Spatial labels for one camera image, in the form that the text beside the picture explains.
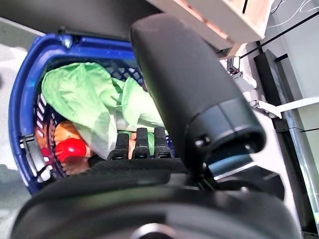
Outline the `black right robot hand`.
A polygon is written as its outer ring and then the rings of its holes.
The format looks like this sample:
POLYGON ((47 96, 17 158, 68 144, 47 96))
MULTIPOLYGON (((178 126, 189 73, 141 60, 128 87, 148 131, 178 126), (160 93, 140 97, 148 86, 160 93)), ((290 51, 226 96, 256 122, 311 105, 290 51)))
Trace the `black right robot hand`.
POLYGON ((177 18, 130 41, 47 34, 9 101, 31 193, 13 239, 299 239, 265 132, 217 55, 177 18))

